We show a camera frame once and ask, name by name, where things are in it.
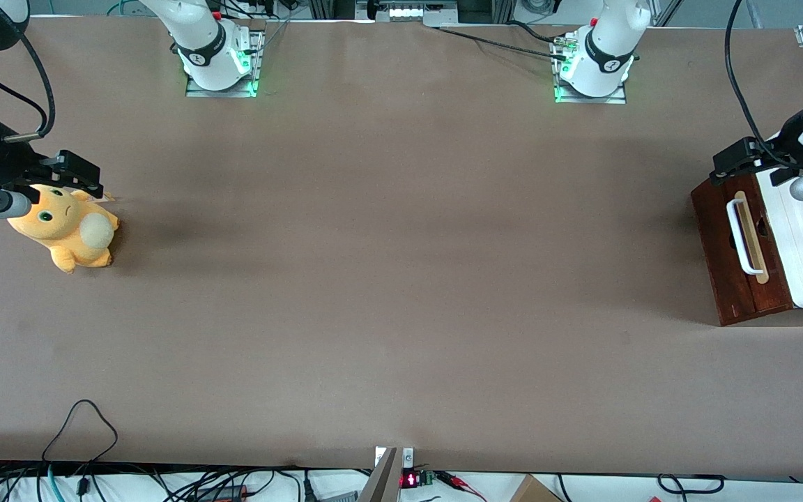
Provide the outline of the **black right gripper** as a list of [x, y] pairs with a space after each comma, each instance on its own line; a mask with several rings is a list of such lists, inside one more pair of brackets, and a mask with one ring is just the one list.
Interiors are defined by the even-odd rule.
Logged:
[[[42, 165], [45, 156], [36, 153], [28, 143], [3, 141], [4, 136], [12, 132], [0, 124], [0, 190], [36, 184], [61, 187], [63, 182], [54, 180], [54, 172], [49, 166]], [[105, 198], [99, 166], [70, 150], [59, 151], [59, 175], [61, 180], [70, 180], [67, 187], [77, 200]]]

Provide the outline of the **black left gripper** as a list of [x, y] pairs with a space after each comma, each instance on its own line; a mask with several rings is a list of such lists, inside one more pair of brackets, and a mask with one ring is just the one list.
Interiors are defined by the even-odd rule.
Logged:
[[[769, 181], [774, 187], [784, 185], [787, 181], [794, 181], [796, 188], [803, 182], [803, 109], [787, 119], [774, 139], [767, 141], [771, 153], [767, 155], [779, 165], [769, 175]], [[759, 157], [759, 147], [752, 137], [743, 137], [726, 147], [726, 149], [713, 155], [714, 169], [710, 172], [710, 183], [722, 185], [731, 178], [755, 174], [759, 170], [756, 160]]]

